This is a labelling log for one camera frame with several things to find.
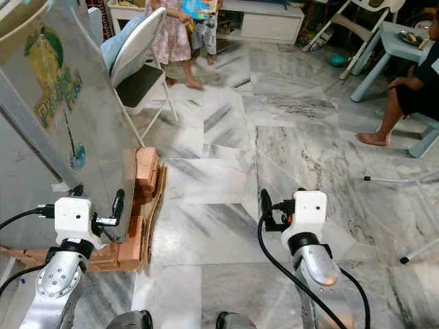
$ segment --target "child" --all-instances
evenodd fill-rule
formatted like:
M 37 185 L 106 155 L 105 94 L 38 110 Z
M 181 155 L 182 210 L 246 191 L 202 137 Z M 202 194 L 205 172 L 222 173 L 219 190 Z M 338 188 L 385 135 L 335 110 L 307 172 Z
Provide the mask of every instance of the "child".
M 181 62 L 186 77 L 186 86 L 202 90 L 202 85 L 192 76 L 191 46 L 187 37 L 185 23 L 191 20 L 188 14 L 181 11 L 182 0 L 147 0 L 145 15 L 149 16 L 155 9 L 165 7 L 166 21 L 154 45 L 154 53 L 162 64 Z M 175 79 L 166 77 L 169 86 L 176 83 Z
M 218 0 L 217 11 L 222 8 L 223 0 Z M 192 35 L 192 49 L 195 51 L 192 60 L 196 60 L 200 55 L 201 47 L 206 48 L 207 64 L 212 66 L 215 64 L 215 54 L 217 53 L 217 24 L 218 13 L 215 17 L 204 21 L 195 21 L 195 32 Z
M 439 10 L 428 33 L 431 40 L 439 40 Z M 387 108 L 380 130 L 375 134 L 358 134 L 358 140 L 369 145 L 387 146 L 394 126 L 403 116 L 414 112 L 439 120 L 438 86 L 439 42 L 435 42 L 416 70 L 411 68 L 408 77 L 398 77 L 388 86 Z

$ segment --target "book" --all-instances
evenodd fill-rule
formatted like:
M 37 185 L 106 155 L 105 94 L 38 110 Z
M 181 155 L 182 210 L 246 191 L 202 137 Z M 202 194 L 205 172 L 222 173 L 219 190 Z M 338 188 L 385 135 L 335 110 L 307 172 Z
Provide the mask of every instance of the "book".
M 217 12 L 217 0 L 183 0 L 183 12 L 193 19 L 211 19 Z

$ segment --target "blue cushion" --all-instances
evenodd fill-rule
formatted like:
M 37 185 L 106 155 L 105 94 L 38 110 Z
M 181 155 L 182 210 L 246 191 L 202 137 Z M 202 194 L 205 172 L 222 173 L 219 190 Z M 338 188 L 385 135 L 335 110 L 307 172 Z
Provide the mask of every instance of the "blue cushion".
M 116 61 L 116 57 L 119 54 L 123 44 L 126 39 L 130 36 L 130 34 L 134 31 L 134 29 L 142 23 L 145 19 L 145 16 L 139 15 L 134 17 L 131 21 L 129 21 L 125 27 L 122 29 L 121 33 L 109 38 L 106 42 L 101 45 L 101 54 L 104 58 L 105 66 L 108 72 L 111 72 L 111 68 Z

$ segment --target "black cable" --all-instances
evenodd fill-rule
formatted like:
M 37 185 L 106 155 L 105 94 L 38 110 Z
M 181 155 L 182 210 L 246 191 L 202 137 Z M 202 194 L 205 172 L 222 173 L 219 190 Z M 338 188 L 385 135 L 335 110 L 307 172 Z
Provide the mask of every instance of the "black cable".
M 259 245 L 261 246 L 261 249 L 263 253 L 267 256 L 270 262 L 279 269 L 282 273 L 284 273 L 296 286 L 298 286 L 304 293 L 306 293 L 320 308 L 341 328 L 341 329 L 347 329 L 347 327 L 343 324 L 343 322 L 338 318 L 337 315 L 324 303 L 322 300 L 313 293 L 307 286 L 305 286 L 296 276 L 294 276 L 290 271 L 288 271 L 280 262 L 278 262 L 271 253 L 267 250 L 267 247 L 265 246 L 265 243 L 262 239 L 262 224 L 265 219 L 265 213 L 262 214 L 261 219 L 259 220 L 258 224 L 258 241 Z
M 15 215 L 12 218 L 9 218 L 8 220 L 6 220 L 3 223 L 1 223 L 0 224 L 0 230 L 2 228 L 4 228 L 5 226 L 11 224 L 12 222 L 16 221 L 17 219 L 20 219 L 21 217 L 32 215 L 32 214 L 39 214 L 40 212 L 41 212 L 40 208 L 35 208 L 35 209 L 32 209 L 32 210 L 28 210 L 28 211 L 22 212 L 21 214 Z
M 9 285 L 9 283 L 11 283 L 15 279 L 23 276 L 24 274 L 27 274 L 27 273 L 30 273 L 30 272 L 33 272 L 33 271 L 38 271 L 40 269 L 43 269 L 44 266 L 46 266 L 46 264 L 35 266 L 35 267 L 31 267 L 30 269 L 24 269 L 24 270 L 22 270 L 22 271 L 20 271 L 18 273 L 15 273 L 13 276 L 11 276 L 9 279 L 7 279 L 5 281 L 5 283 L 3 283 L 1 285 L 1 287 L 0 287 L 0 297 L 1 297 L 1 294 L 5 291 L 6 287 Z
M 366 296 L 363 287 L 360 285 L 357 279 L 355 279 L 351 274 L 343 270 L 343 268 L 340 267 L 340 271 L 357 287 L 364 304 L 364 328 L 370 329 L 370 307 L 368 297 Z

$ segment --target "plate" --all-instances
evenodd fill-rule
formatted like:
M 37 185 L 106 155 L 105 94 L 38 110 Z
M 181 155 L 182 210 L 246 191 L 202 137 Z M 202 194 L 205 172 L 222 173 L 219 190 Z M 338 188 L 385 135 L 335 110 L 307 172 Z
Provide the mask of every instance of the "plate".
M 409 45 L 419 47 L 421 43 L 423 43 L 424 38 L 422 36 L 418 36 L 417 34 L 413 32 L 407 32 L 407 31 L 400 31 L 397 33 L 398 37 L 408 43 Z

